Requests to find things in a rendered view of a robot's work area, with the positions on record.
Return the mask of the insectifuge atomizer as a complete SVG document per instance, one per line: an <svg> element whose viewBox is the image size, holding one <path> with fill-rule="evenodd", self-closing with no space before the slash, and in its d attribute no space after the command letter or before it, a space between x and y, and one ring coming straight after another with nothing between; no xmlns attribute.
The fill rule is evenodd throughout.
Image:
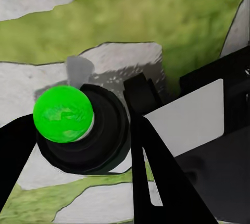
<svg viewBox="0 0 250 224"><path fill-rule="evenodd" d="M132 167L131 126L115 93L84 84L95 69L84 57L65 58L67 86L49 88L35 103L36 142L66 173L118 175Z"/></svg>

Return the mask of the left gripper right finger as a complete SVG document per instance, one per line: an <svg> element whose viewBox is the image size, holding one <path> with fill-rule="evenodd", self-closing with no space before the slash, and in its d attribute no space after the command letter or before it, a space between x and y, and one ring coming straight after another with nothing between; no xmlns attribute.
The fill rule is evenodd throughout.
<svg viewBox="0 0 250 224"><path fill-rule="evenodd" d="M151 122L130 116L134 224L220 224ZM151 203L143 148L163 206Z"/></svg>

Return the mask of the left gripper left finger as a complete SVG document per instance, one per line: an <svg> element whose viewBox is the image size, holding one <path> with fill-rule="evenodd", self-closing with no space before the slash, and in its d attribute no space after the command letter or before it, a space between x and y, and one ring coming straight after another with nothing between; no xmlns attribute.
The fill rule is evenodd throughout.
<svg viewBox="0 0 250 224"><path fill-rule="evenodd" d="M33 114L0 127L0 213L36 144Z"/></svg>

